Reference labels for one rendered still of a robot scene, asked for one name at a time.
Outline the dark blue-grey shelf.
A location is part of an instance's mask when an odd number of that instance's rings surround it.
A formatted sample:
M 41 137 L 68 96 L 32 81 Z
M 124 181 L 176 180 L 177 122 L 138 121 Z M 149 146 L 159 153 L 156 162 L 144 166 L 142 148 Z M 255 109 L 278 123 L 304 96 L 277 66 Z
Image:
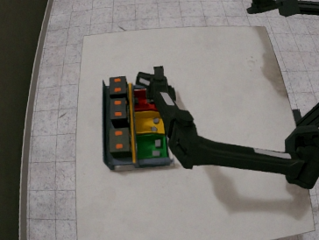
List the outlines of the dark blue-grey shelf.
M 133 115 L 133 130 L 134 130 L 134 144 L 135 144 L 135 158 L 136 163 L 132 162 L 132 157 L 129 158 L 117 158 L 114 159 L 110 154 L 110 139 L 109 139 L 109 129 L 115 129 L 112 122 L 110 121 L 110 95 L 109 95 L 109 86 L 105 86 L 103 80 L 102 88 L 102 130 L 103 130 L 103 163 L 110 169 L 115 170 L 115 165 L 125 166 L 125 165 L 134 165 L 135 168 L 147 168 L 147 167 L 158 167 L 158 166 L 170 166 L 174 164 L 174 158 L 170 159 L 168 154 L 168 145 L 167 145 L 167 132 L 165 130 L 166 138 L 166 147 L 167 147 L 167 157 L 166 158 L 156 158 L 156 159 L 138 159 L 137 154 L 137 139 L 136 139 L 136 124 L 135 124 L 135 111 L 134 111 L 134 93 L 133 90 L 146 89 L 143 86 L 133 85 L 131 83 L 132 90 L 132 115 Z M 135 129 L 134 129 L 135 128 Z M 105 153 L 104 153 L 105 152 Z M 171 162 L 171 163 L 170 163 Z

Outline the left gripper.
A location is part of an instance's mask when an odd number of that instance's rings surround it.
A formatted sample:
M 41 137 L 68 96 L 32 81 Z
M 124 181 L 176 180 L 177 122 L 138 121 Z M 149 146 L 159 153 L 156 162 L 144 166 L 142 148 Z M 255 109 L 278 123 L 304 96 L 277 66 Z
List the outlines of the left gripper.
M 171 97 L 176 101 L 175 90 L 174 88 L 172 88 L 171 85 L 168 85 L 168 92 L 170 93 Z M 152 99 L 148 97 L 148 89 L 145 90 L 145 93 L 146 93 L 146 102 L 152 104 Z

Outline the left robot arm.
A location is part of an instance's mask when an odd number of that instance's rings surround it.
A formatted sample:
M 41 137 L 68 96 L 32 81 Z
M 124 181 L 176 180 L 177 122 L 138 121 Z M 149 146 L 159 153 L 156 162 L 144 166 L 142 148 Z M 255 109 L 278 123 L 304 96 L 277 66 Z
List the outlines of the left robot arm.
M 153 69 L 154 74 L 138 72 L 135 84 L 148 89 L 148 97 L 154 101 L 166 127 L 169 149 L 183 168 L 192 170 L 193 166 L 224 166 L 278 173 L 285 175 L 289 184 L 305 189 L 314 187 L 319 178 L 318 131 L 295 134 L 294 151 L 291 152 L 232 145 L 198 137 L 190 112 L 176 110 L 179 108 L 168 92 L 163 66 Z

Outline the yellow open bin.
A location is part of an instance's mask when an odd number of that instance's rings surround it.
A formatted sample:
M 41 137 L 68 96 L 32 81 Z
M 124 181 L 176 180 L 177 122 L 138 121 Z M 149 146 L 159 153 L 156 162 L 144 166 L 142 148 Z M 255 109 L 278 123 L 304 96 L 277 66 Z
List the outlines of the yellow open bin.
M 153 119 L 157 117 L 159 119 L 158 124 L 153 123 Z M 136 124 L 136 136 L 142 135 L 160 135 L 164 136 L 164 123 L 160 117 L 159 112 L 155 111 L 142 111 L 135 112 L 135 124 Z M 152 131 L 152 127 L 155 126 L 157 131 Z

